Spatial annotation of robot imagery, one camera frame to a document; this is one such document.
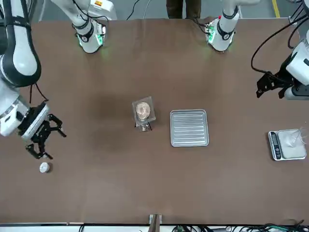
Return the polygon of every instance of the metal tray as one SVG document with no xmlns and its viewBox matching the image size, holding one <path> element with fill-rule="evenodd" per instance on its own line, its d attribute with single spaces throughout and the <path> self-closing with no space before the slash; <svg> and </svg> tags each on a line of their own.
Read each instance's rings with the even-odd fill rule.
<svg viewBox="0 0 309 232">
<path fill-rule="evenodd" d="M 169 120 L 172 146 L 208 145 L 209 136 L 205 110 L 173 110 L 169 114 Z"/>
</svg>

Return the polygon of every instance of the kitchen scale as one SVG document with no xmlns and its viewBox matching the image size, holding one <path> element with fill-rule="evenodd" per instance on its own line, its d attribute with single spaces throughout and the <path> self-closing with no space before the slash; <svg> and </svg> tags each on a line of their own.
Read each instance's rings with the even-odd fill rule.
<svg viewBox="0 0 309 232">
<path fill-rule="evenodd" d="M 298 129 L 292 130 L 279 130 L 279 131 L 270 131 L 268 133 L 268 138 L 270 142 L 272 157 L 276 161 L 282 160 L 303 160 L 307 156 L 306 148 L 300 137 L 296 139 L 296 146 L 288 146 L 284 142 L 284 138 L 297 132 Z"/>
</svg>

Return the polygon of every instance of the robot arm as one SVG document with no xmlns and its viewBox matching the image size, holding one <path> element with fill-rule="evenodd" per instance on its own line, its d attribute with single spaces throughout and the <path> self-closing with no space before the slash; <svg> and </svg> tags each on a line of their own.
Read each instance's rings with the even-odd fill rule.
<svg viewBox="0 0 309 232">
<path fill-rule="evenodd" d="M 309 15 L 309 0 L 303 0 L 304 9 Z M 256 96 L 281 88 L 279 98 L 288 100 L 309 100 L 309 30 L 306 37 L 297 45 L 291 55 L 282 63 L 276 74 L 265 73 L 257 82 Z"/>
<path fill-rule="evenodd" d="M 232 43 L 235 26 L 239 19 L 239 5 L 254 5 L 260 0 L 223 0 L 221 18 L 217 18 L 207 25 L 206 39 L 217 51 L 225 51 Z"/>
<path fill-rule="evenodd" d="M 41 64 L 34 50 L 26 2 L 1 0 L 6 25 L 7 49 L 0 60 L 2 78 L 14 87 L 35 84 L 41 75 Z"/>
<path fill-rule="evenodd" d="M 82 8 L 89 6 L 90 0 L 86 1 L 88 4 L 85 4 L 85 1 L 77 3 L 78 0 L 51 1 L 72 21 L 73 26 L 77 31 L 80 46 L 85 52 L 94 53 L 103 46 L 106 33 L 105 25 L 92 20 L 88 13 L 85 13 L 84 11 L 81 12 Z"/>
<path fill-rule="evenodd" d="M 32 141 L 26 150 L 35 158 L 52 158 L 45 152 L 45 141 L 52 131 L 62 136 L 62 122 L 49 115 L 43 102 L 29 107 L 19 95 L 18 87 L 35 84 L 41 75 L 41 64 L 35 52 L 25 0 L 1 0 L 7 34 L 7 50 L 0 57 L 0 133 L 8 136 L 16 129 L 22 139 Z M 39 152 L 34 149 L 38 144 Z"/>
</svg>

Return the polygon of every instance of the black cable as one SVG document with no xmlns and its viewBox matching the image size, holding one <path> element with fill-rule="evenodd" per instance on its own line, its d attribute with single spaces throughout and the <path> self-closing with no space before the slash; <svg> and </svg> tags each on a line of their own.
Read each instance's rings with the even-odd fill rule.
<svg viewBox="0 0 309 232">
<path fill-rule="evenodd" d="M 28 14 L 30 14 L 32 4 L 33 4 L 33 0 L 31 0 L 30 7 L 29 7 L 29 11 L 28 11 Z"/>
<path fill-rule="evenodd" d="M 235 229 L 236 229 L 237 227 L 238 227 L 238 226 L 235 226 L 231 232 L 234 232 Z M 244 229 L 244 228 L 249 228 L 249 226 L 243 226 L 243 227 L 241 227 L 241 229 L 239 230 L 239 232 L 241 232 L 242 229 Z"/>
<path fill-rule="evenodd" d="M 85 228 L 85 225 L 84 225 L 84 224 L 83 224 L 83 225 L 81 225 L 81 226 L 79 227 L 78 232 L 83 232 L 83 231 L 84 231 L 84 228 Z"/>
<path fill-rule="evenodd" d="M 88 13 L 85 13 L 80 7 L 79 7 L 79 5 L 76 3 L 76 1 L 75 0 L 72 0 L 73 1 L 73 3 L 76 5 L 76 7 L 84 14 L 84 15 L 86 15 L 87 17 L 89 17 L 89 18 L 92 18 L 92 19 L 96 19 L 96 18 L 106 18 L 106 20 L 107 20 L 107 22 L 108 22 L 108 18 L 105 16 L 105 15 L 102 15 L 102 16 L 90 16 Z"/>
<path fill-rule="evenodd" d="M 281 28 L 280 30 L 276 31 L 275 33 L 273 33 L 272 35 L 270 35 L 266 40 L 264 40 L 260 46 L 258 46 L 258 48 L 256 49 L 256 51 L 254 52 L 254 54 L 252 55 L 252 58 L 251 58 L 251 68 L 256 71 L 256 72 L 260 72 L 260 73 L 264 73 L 264 74 L 269 74 L 271 75 L 272 77 L 274 77 L 275 79 L 278 79 L 279 81 L 282 81 L 282 82 L 286 82 L 286 81 L 283 81 L 281 79 L 279 79 L 278 77 L 276 77 L 275 75 L 273 75 L 271 72 L 267 72 L 265 70 L 262 70 L 262 69 L 258 69 L 256 67 L 253 66 L 253 61 L 254 61 L 254 57 L 255 55 L 258 53 L 258 51 L 261 49 L 261 47 L 267 43 L 267 41 L 269 41 L 271 38 L 273 38 L 274 36 L 276 36 L 277 34 L 279 34 L 280 32 L 282 32 L 283 30 L 287 29 L 289 26 L 293 25 L 294 23 L 304 19 L 305 17 L 307 17 L 306 15 L 304 16 L 301 16 L 300 18 L 294 20 L 293 22 L 289 23 L 288 25 L 284 26 L 283 28 Z"/>
<path fill-rule="evenodd" d="M 298 7 L 297 7 L 297 9 L 294 11 L 294 13 L 292 14 L 292 16 L 291 16 L 291 19 L 293 18 L 293 16 L 296 14 L 296 12 L 299 10 L 299 8 L 302 6 L 302 4 L 300 4 Z"/>
<path fill-rule="evenodd" d="M 32 102 L 32 87 L 33 87 L 33 85 L 30 86 L 29 104 L 31 104 L 31 102 Z"/>
<path fill-rule="evenodd" d="M 175 231 L 175 229 L 176 229 L 177 227 L 178 227 L 178 226 L 175 226 L 175 227 L 173 228 L 172 232 L 174 232 L 174 231 Z"/>
<path fill-rule="evenodd" d="M 46 97 L 44 96 L 44 94 L 42 94 L 42 92 L 41 92 L 41 90 L 40 90 L 40 88 L 39 88 L 39 86 L 38 86 L 37 83 L 35 83 L 35 86 L 36 86 L 36 88 L 38 89 L 38 92 L 41 94 L 41 96 L 45 99 L 45 101 L 48 102 L 48 101 L 49 101 L 48 98 L 46 98 Z"/>
<path fill-rule="evenodd" d="M 133 5 L 133 9 L 132 9 L 132 12 L 131 12 L 131 14 L 128 16 L 128 18 L 126 18 L 126 20 L 128 20 L 132 15 L 133 15 L 133 13 L 134 13 L 134 8 L 135 8 L 135 5 L 136 5 L 136 3 L 138 3 L 140 0 L 136 0 L 136 2 L 134 3 L 134 5 Z"/>
<path fill-rule="evenodd" d="M 289 39 L 288 39 L 288 47 L 289 47 L 290 49 L 294 49 L 294 47 L 291 46 L 291 39 L 292 39 L 293 35 L 294 35 L 295 32 L 297 31 L 297 29 L 298 29 L 304 22 L 306 22 L 308 19 L 309 19 L 309 18 L 305 18 L 305 19 L 304 19 L 303 21 L 301 21 L 301 22 L 294 28 L 294 30 L 292 31 L 292 33 L 291 33 L 291 35 L 290 35 L 290 37 L 289 37 Z"/>
<path fill-rule="evenodd" d="M 195 232 L 197 232 L 196 229 L 195 229 L 193 226 L 190 226 L 190 227 L 191 227 L 191 231 L 192 231 L 192 229 L 193 229 Z"/>
<path fill-rule="evenodd" d="M 196 25 L 198 25 L 198 27 L 200 28 L 200 30 L 201 30 L 204 34 L 210 35 L 209 32 L 204 31 L 203 28 L 202 28 L 202 26 L 205 26 L 205 24 L 201 24 L 201 23 L 198 22 L 198 20 L 195 21 L 193 18 L 188 18 L 188 19 L 192 20 L 192 22 L 194 22 Z"/>
<path fill-rule="evenodd" d="M 295 19 L 297 19 L 298 18 L 298 16 L 302 13 L 304 11 L 304 8 L 303 9 L 301 9 L 301 11 L 295 16 Z"/>
<path fill-rule="evenodd" d="M 3 14 L 3 12 L 2 12 L 2 9 L 0 8 L 0 17 L 2 18 L 2 19 L 4 19 L 4 14 Z"/>
</svg>

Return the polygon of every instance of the table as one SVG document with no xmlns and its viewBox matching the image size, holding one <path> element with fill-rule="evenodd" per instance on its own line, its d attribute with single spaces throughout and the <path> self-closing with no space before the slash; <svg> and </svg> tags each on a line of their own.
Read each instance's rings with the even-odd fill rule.
<svg viewBox="0 0 309 232">
<path fill-rule="evenodd" d="M 70 23 L 33 26 L 39 86 L 68 135 L 50 136 L 53 171 L 39 173 L 13 135 L 0 138 L 0 222 L 264 224 L 309 222 L 308 159 L 276 162 L 267 132 L 304 126 L 306 101 L 256 98 L 256 47 L 287 19 L 240 20 L 224 54 L 189 20 L 110 22 L 106 47 L 86 54 Z M 282 32 L 255 65 L 276 71 Z M 28 97 L 28 88 L 22 90 Z M 152 96 L 153 131 L 134 129 L 131 103 Z M 34 104 L 42 101 L 34 90 Z M 170 145 L 169 113 L 205 109 L 207 147 Z"/>
</svg>

